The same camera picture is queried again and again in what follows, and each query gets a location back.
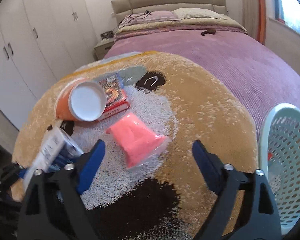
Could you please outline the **blue white milk carton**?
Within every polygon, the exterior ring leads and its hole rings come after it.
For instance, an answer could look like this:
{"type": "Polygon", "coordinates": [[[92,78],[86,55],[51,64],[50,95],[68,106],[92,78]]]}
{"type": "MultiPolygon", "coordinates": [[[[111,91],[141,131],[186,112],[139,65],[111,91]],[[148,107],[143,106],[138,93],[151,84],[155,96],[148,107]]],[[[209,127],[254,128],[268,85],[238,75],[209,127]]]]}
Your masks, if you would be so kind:
{"type": "Polygon", "coordinates": [[[37,169],[44,172],[59,171],[66,164],[75,163],[84,152],[62,129],[55,127],[47,133],[40,150],[23,175],[23,188],[26,191],[37,169]]]}

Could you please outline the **pink packet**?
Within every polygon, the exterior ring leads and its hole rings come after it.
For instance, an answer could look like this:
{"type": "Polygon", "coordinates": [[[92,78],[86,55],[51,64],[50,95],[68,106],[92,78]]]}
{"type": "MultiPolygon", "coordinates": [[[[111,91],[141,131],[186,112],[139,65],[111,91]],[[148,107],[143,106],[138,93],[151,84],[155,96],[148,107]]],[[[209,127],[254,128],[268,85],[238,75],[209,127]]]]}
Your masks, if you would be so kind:
{"type": "Polygon", "coordinates": [[[111,125],[106,133],[124,151],[127,169],[141,166],[150,157],[161,154],[171,141],[168,137],[155,133],[131,112],[111,125]]]}

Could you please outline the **orange paper cup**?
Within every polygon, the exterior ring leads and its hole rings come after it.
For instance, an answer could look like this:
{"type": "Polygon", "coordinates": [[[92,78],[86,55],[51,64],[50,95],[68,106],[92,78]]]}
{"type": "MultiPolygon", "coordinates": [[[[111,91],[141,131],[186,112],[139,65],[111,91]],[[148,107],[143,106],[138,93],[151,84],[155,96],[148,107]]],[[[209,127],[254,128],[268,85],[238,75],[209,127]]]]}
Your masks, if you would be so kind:
{"type": "Polygon", "coordinates": [[[59,93],[54,107],[54,117],[63,121],[96,121],[106,109],[104,89],[95,81],[77,78],[59,93]]]}

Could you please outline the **light green laundry basket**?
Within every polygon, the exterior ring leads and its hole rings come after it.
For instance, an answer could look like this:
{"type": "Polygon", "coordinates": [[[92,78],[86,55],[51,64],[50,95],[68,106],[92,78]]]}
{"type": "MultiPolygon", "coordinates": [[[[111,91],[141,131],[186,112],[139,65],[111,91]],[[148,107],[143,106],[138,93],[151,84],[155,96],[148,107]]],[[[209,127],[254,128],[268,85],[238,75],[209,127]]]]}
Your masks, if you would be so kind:
{"type": "Polygon", "coordinates": [[[290,103],[267,115],[258,145],[259,168],[275,196],[285,236],[300,220],[300,109],[290,103]]]}

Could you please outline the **red snack box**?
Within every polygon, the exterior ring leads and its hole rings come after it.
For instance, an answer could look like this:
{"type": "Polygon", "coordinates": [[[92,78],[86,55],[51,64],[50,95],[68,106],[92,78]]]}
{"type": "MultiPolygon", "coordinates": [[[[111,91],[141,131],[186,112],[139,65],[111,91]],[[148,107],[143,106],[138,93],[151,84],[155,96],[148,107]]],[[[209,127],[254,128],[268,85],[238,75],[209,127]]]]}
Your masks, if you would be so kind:
{"type": "Polygon", "coordinates": [[[118,73],[107,74],[95,80],[103,88],[107,99],[106,108],[98,121],[129,109],[130,101],[118,73]]]}

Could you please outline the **panda pattern round blanket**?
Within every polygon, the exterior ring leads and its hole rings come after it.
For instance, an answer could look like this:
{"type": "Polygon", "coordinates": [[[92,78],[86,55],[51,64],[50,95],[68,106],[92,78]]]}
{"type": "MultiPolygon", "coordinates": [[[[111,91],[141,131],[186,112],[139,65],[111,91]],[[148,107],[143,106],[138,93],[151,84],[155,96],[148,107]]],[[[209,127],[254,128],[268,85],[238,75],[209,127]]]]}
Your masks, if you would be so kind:
{"type": "Polygon", "coordinates": [[[225,85],[179,55],[146,52],[95,62],[72,73],[37,101],[18,134],[13,160],[32,164],[55,128],[84,151],[102,140],[104,159],[82,195],[100,239],[191,239],[216,196],[192,156],[200,140],[224,163],[258,166],[255,123],[225,85]],[[67,121],[56,107],[63,92],[100,83],[115,102],[122,81],[129,104],[104,120],[67,121]]]}

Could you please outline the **purple bed cover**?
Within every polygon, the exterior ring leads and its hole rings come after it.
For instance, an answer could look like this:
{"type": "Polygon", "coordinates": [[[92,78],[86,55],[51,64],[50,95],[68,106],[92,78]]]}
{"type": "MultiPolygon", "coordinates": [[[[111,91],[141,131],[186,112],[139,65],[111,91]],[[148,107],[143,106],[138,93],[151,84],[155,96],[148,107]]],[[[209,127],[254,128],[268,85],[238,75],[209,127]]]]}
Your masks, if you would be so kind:
{"type": "Polygon", "coordinates": [[[300,76],[283,59],[244,33],[174,30],[118,40],[106,58],[159,51],[187,58],[217,77],[249,111],[260,134],[273,107],[300,109],[300,76]]]}

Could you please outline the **white wardrobe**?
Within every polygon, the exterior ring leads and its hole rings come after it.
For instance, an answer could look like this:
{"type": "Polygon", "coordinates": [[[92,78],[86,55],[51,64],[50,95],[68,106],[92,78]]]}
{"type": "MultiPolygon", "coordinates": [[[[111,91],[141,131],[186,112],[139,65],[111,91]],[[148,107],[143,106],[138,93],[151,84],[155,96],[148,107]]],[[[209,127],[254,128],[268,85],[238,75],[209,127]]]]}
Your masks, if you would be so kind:
{"type": "Polygon", "coordinates": [[[15,128],[52,85],[93,62],[96,42],[85,0],[0,2],[0,110],[15,128]]]}

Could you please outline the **grey bedside table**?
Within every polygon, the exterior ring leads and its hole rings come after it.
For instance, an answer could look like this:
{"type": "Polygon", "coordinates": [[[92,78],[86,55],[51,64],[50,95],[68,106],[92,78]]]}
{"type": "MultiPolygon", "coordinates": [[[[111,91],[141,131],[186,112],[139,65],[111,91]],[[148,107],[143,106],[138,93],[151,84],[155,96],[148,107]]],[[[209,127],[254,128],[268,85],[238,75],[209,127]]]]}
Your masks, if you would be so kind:
{"type": "Polygon", "coordinates": [[[113,46],[114,42],[114,38],[108,38],[98,42],[98,44],[94,47],[94,51],[98,60],[101,60],[105,57],[105,55],[113,46]]]}

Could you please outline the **black item on nightstand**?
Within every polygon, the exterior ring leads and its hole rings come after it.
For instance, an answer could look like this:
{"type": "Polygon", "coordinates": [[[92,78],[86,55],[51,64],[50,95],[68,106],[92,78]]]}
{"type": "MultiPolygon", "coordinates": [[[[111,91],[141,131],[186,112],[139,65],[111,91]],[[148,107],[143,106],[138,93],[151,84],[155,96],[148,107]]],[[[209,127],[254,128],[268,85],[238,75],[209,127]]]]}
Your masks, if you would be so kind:
{"type": "Polygon", "coordinates": [[[101,33],[101,40],[107,40],[113,37],[114,37],[113,31],[106,31],[104,33],[101,33]]]}

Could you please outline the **dark object on bed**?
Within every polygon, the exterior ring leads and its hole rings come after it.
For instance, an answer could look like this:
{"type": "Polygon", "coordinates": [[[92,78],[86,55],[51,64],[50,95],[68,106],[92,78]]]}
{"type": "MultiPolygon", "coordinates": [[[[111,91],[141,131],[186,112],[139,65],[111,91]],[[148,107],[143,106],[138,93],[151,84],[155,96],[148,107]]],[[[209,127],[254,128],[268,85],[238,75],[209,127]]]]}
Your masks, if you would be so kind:
{"type": "Polygon", "coordinates": [[[207,29],[207,30],[204,30],[204,31],[202,31],[201,32],[201,35],[202,36],[205,36],[205,35],[215,35],[215,33],[216,33],[216,30],[214,30],[214,29],[207,29]]]}

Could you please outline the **pink pillow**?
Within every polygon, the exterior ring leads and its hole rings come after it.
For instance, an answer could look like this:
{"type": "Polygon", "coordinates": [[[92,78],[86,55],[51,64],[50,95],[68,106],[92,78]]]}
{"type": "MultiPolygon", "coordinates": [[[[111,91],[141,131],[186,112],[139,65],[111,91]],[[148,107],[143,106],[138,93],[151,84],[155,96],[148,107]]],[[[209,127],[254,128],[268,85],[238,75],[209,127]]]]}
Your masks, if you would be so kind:
{"type": "Polygon", "coordinates": [[[144,13],[130,14],[121,22],[121,25],[135,25],[153,22],[180,21],[180,18],[172,11],[146,11],[144,13]]]}

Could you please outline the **dark framed window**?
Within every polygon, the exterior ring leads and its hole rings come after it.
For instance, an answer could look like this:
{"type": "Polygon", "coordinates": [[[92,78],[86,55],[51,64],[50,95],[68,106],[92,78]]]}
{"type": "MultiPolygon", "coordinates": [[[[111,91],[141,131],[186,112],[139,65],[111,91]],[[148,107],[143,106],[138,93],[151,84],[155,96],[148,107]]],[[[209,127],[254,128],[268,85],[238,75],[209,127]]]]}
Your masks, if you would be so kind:
{"type": "Polygon", "coordinates": [[[300,34],[300,2],[275,0],[275,19],[300,34]]]}

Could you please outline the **beige and orange curtain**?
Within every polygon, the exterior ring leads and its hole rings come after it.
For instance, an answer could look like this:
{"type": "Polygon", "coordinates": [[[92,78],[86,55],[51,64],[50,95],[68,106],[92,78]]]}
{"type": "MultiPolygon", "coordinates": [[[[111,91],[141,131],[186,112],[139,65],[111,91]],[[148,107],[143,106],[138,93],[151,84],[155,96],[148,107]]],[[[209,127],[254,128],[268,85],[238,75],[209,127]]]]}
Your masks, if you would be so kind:
{"type": "Polygon", "coordinates": [[[243,27],[248,35],[265,44],[266,40],[266,0],[242,0],[243,27]]]}

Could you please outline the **beige upholstered headboard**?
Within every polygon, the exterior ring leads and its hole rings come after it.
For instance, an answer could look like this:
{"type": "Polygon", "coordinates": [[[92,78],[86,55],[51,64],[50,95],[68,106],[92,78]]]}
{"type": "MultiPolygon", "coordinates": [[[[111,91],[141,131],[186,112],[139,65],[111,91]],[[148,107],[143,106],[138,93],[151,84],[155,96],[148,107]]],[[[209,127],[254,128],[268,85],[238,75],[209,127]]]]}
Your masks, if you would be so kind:
{"type": "Polygon", "coordinates": [[[174,11],[179,8],[209,9],[227,15],[226,0],[112,0],[111,6],[117,23],[127,15],[146,11],[174,11]]]}

